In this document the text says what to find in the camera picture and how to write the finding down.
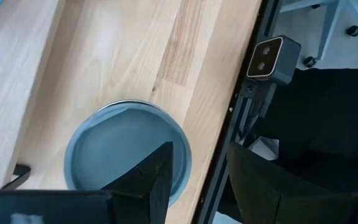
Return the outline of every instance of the wood grain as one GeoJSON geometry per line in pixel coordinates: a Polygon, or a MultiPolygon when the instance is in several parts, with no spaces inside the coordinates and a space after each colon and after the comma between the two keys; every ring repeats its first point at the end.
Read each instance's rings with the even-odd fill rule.
{"type": "Polygon", "coordinates": [[[189,139],[190,181],[167,223],[191,222],[260,0],[68,0],[19,161],[25,189],[66,189],[75,129],[117,100],[151,101],[189,139]]]}
{"type": "Polygon", "coordinates": [[[17,0],[0,6],[0,188],[11,179],[63,5],[17,0]]]}

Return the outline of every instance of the caster wheel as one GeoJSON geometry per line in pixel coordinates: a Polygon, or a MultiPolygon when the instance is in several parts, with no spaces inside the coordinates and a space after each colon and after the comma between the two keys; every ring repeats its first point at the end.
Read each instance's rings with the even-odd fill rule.
{"type": "Polygon", "coordinates": [[[316,59],[314,59],[314,57],[307,57],[303,60],[303,64],[308,68],[313,67],[314,65],[316,65],[316,63],[317,61],[316,59]]]}
{"type": "Polygon", "coordinates": [[[351,27],[347,28],[346,34],[350,35],[352,37],[357,37],[358,36],[358,26],[351,26],[351,27]]]}

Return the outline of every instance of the camera lens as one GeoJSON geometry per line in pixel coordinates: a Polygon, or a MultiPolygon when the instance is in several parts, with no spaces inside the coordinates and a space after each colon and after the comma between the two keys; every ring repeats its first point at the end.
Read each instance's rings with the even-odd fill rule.
{"type": "Polygon", "coordinates": [[[270,47],[265,47],[264,51],[262,52],[264,55],[267,55],[270,52],[270,47]]]}
{"type": "Polygon", "coordinates": [[[265,64],[263,62],[260,62],[258,64],[258,70],[263,70],[265,68],[265,64]]]}

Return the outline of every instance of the webcam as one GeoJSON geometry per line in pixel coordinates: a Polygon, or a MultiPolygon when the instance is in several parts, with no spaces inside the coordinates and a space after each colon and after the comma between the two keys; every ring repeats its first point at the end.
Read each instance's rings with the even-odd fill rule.
{"type": "Polygon", "coordinates": [[[252,54],[247,78],[289,84],[300,51],[301,45],[284,35],[258,43],[252,54]]]}

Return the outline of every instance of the black fabric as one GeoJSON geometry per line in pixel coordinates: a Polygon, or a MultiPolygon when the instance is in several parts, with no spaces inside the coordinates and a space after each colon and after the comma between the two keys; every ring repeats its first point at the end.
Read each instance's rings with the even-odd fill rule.
{"type": "Polygon", "coordinates": [[[218,212],[225,214],[238,222],[244,222],[234,196],[230,178],[227,178],[227,182],[224,186],[222,197],[218,205],[218,212]]]}
{"type": "Polygon", "coordinates": [[[259,135],[280,140],[275,162],[336,192],[358,192],[358,69],[296,70],[259,135]]]}
{"type": "Polygon", "coordinates": [[[355,223],[358,196],[333,194],[238,144],[227,159],[244,223],[355,223]]]}

